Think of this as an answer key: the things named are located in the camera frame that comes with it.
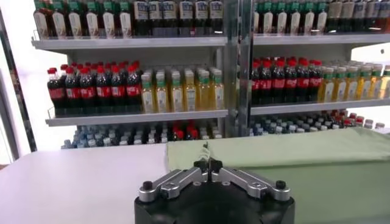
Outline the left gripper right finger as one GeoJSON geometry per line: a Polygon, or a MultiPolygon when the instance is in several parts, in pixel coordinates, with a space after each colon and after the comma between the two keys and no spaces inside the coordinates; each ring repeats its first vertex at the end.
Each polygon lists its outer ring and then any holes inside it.
{"type": "Polygon", "coordinates": [[[213,182],[233,183],[252,198],[262,199],[265,195],[277,201],[288,201],[291,198],[291,190],[285,181],[271,181],[249,171],[226,167],[213,158],[209,160],[209,169],[213,182]]]}

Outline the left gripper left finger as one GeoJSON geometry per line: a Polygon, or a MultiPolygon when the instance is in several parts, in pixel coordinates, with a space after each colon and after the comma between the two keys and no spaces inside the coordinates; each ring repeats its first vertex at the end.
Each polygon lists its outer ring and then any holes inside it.
{"type": "Polygon", "coordinates": [[[187,195],[186,190],[191,186],[188,194],[189,201],[200,201],[204,198],[202,184],[209,181],[210,163],[205,159],[195,161],[189,169],[176,169],[155,181],[144,181],[138,190],[138,201],[152,203],[158,198],[175,200],[181,195],[187,195]]]}

